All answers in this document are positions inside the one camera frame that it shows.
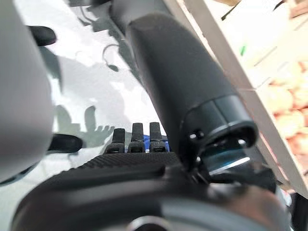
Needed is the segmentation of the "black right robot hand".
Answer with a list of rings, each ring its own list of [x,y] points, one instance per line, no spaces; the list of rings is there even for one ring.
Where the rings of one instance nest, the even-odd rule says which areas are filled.
[[[257,125],[200,42],[156,13],[126,38],[170,151],[112,148],[55,175],[20,202],[11,230],[288,231],[274,177],[244,153]]]

